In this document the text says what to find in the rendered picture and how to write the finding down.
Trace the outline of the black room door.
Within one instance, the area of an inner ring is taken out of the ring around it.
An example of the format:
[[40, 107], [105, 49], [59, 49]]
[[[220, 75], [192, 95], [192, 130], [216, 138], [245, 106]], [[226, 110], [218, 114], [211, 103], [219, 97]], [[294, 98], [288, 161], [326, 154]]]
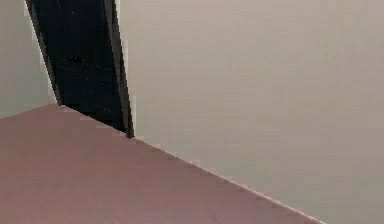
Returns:
[[57, 103], [134, 136], [116, 0], [24, 0]]

